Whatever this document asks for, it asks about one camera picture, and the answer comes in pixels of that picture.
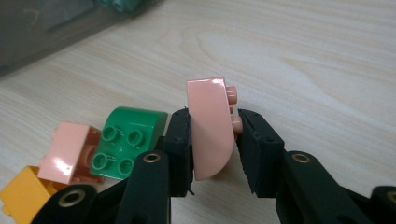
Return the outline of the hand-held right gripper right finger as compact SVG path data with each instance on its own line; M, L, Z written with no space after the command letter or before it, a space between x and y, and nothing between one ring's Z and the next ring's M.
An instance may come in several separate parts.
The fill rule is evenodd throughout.
M236 144L250 190L258 198L275 198L277 168L285 143L259 113L239 109L238 114L243 132Z

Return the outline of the clear brown plastic storage box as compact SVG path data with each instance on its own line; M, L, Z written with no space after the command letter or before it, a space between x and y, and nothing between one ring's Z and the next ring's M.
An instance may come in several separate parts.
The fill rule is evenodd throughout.
M162 0L0 0L0 77Z

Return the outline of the pink toy brick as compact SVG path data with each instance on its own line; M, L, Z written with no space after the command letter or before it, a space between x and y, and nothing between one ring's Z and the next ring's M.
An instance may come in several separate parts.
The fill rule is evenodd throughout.
M90 125L63 121L51 136L47 154L39 163L42 179L71 185L103 184L104 178L90 173L101 132Z
M233 154L235 137L243 132L241 118L233 115L237 90L227 86L223 77L210 77L189 80L187 96L194 177L204 180L225 167Z

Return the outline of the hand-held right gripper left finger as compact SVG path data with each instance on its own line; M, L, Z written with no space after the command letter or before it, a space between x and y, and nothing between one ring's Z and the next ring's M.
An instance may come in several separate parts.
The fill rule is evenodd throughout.
M163 150L169 159L170 195L185 197L191 191L193 180L191 116L188 108L172 114L163 139Z

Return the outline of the orange toy brick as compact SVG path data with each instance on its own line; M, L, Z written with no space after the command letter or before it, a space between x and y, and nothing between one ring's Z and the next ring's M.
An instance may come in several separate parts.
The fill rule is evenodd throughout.
M17 224L31 224L48 199L65 188L65 184L39 178L38 170L37 166L25 166L0 190L2 211Z

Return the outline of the green toy brick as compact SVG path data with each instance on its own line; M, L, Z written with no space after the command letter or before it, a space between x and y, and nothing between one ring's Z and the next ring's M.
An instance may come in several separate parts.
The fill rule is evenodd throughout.
M128 177L135 159L155 148L167 117L161 111L125 106L114 109L106 119L90 173L120 180Z

